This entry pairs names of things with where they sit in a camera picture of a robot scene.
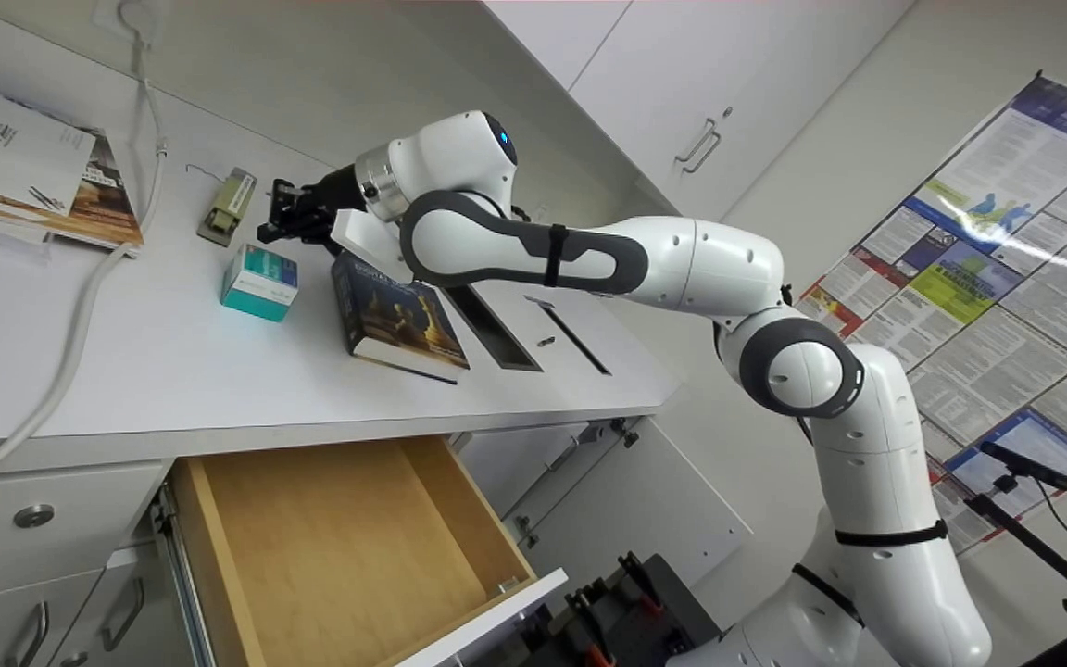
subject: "book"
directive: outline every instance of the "book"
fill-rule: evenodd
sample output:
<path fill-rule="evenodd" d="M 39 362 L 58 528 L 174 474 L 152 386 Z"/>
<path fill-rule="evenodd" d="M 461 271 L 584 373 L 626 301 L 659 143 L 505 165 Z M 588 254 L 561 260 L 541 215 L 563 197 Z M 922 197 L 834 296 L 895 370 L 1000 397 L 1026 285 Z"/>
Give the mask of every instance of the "book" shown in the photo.
<path fill-rule="evenodd" d="M 466 355 L 436 288 L 396 285 L 349 252 L 333 264 L 333 285 L 349 355 L 461 381 Z"/>
<path fill-rule="evenodd" d="M 109 137 L 0 97 L 0 238 L 142 244 Z"/>

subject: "black stand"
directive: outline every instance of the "black stand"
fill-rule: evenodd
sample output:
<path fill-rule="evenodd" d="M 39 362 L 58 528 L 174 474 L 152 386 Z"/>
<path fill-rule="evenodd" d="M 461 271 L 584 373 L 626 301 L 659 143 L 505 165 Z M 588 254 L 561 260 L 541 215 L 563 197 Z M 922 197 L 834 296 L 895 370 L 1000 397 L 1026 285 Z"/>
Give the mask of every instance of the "black stand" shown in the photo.
<path fill-rule="evenodd" d="M 998 481 L 998 489 L 1015 489 L 1015 474 L 1042 479 L 1057 489 L 1067 489 L 1067 479 L 1052 467 L 1042 467 L 1032 459 L 1021 459 L 993 442 L 981 442 L 981 452 L 1008 464 L 1008 479 Z M 1026 544 L 1039 559 L 1045 559 L 1058 579 L 1067 579 L 1067 559 L 1050 548 L 1039 532 L 1029 532 L 1021 522 L 1015 522 L 1000 505 L 993 505 L 985 491 L 967 500 L 981 517 L 1008 528 L 1019 544 Z M 1050 651 L 1032 656 L 1026 667 L 1067 667 L 1067 640 L 1052 643 Z"/>

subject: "white cabinet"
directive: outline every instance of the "white cabinet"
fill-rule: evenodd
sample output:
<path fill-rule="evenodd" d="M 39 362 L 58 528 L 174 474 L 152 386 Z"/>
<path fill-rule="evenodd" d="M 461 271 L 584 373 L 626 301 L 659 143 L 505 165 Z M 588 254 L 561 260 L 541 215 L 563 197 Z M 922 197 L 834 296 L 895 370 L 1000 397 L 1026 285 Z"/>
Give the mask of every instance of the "white cabinet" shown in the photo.
<path fill-rule="evenodd" d="M 514 522 L 537 572 L 563 567 L 593 583 L 626 552 L 659 552 L 687 586 L 698 586 L 747 538 L 747 522 L 719 489 L 652 427 L 637 442 L 595 447 L 584 470 L 561 489 L 547 474 L 520 506 Z"/>
<path fill-rule="evenodd" d="M 157 544 L 117 548 L 56 667 L 191 667 L 168 567 Z"/>
<path fill-rule="evenodd" d="M 0 479 L 0 588 L 101 572 L 163 464 Z"/>
<path fill-rule="evenodd" d="M 485 7 L 572 89 L 630 0 L 485 0 Z"/>
<path fill-rule="evenodd" d="M 454 457 L 505 517 L 583 428 L 584 421 L 466 432 Z"/>
<path fill-rule="evenodd" d="M 46 667 L 93 583 L 96 572 L 0 591 L 0 667 Z"/>
<path fill-rule="evenodd" d="M 567 89 L 682 215 L 722 220 L 906 7 L 635 0 Z"/>

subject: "wall poster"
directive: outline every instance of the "wall poster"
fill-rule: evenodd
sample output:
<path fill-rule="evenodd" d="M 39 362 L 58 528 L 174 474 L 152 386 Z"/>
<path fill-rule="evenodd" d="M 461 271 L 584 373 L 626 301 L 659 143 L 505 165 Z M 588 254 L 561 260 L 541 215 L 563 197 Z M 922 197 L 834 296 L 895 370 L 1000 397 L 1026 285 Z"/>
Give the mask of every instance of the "wall poster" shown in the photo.
<path fill-rule="evenodd" d="M 993 532 L 960 500 L 1004 474 L 981 442 L 1067 474 L 1067 85 L 1019 89 L 795 306 L 899 355 L 960 552 Z"/>

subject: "white cable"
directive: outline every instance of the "white cable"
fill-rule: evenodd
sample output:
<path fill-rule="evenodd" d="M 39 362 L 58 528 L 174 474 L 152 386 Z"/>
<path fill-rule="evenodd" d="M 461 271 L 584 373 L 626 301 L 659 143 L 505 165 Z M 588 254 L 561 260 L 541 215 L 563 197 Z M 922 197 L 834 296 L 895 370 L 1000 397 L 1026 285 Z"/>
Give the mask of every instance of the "white cable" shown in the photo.
<path fill-rule="evenodd" d="M 163 133 L 163 115 L 161 115 L 161 100 L 152 94 L 152 76 L 148 76 L 148 53 L 152 53 L 152 41 L 142 34 L 142 24 L 135 24 L 131 10 L 137 0 L 122 0 L 117 2 L 117 22 L 127 24 L 131 34 L 131 75 L 137 80 L 137 107 L 148 107 L 152 112 L 152 128 L 157 128 L 157 178 L 152 178 L 152 190 L 148 190 L 148 199 L 142 202 L 142 215 L 152 220 L 152 208 L 161 199 L 161 190 L 163 190 L 163 157 L 168 157 L 168 133 Z"/>
<path fill-rule="evenodd" d="M 152 112 L 152 126 L 157 126 L 157 180 L 142 202 L 142 220 L 148 221 L 152 220 L 152 208 L 161 199 L 161 190 L 163 190 L 163 157 L 168 157 L 168 137 L 163 137 L 163 120 L 161 120 L 161 102 L 152 97 L 152 85 L 148 85 L 148 62 L 144 62 L 144 53 L 148 53 L 148 41 L 142 38 L 142 28 L 131 22 L 127 10 L 117 10 L 122 24 L 131 28 L 135 38 L 135 80 L 137 80 L 137 107 L 148 102 Z M 6 442 L 0 442 L 0 464 L 6 457 L 14 457 L 46 421 L 47 414 L 58 409 L 58 399 L 67 397 L 77 368 L 81 368 L 81 351 L 85 351 L 85 336 L 89 336 L 89 321 L 93 321 L 93 306 L 96 306 L 96 291 L 101 291 L 101 283 L 117 267 L 117 260 L 127 254 L 131 249 L 114 249 L 109 260 L 96 264 L 96 271 L 89 274 L 85 288 L 81 288 L 81 301 L 77 301 L 77 310 L 75 310 L 75 331 L 63 344 L 63 359 L 58 359 L 58 370 L 56 370 L 56 381 L 47 386 L 46 399 L 14 427 L 14 432 Z"/>
<path fill-rule="evenodd" d="M 21 446 L 30 442 L 47 414 L 58 409 L 67 386 L 75 381 L 77 368 L 81 368 L 81 351 L 85 351 L 85 336 L 89 336 L 89 321 L 93 321 L 93 306 L 96 306 L 96 291 L 101 283 L 117 267 L 117 260 L 127 254 L 127 249 L 114 249 L 109 260 L 101 260 L 81 288 L 77 310 L 75 310 L 75 331 L 63 344 L 63 359 L 56 370 L 51 390 L 46 391 L 46 399 L 14 427 L 14 432 L 6 442 L 0 442 L 0 464 Z"/>

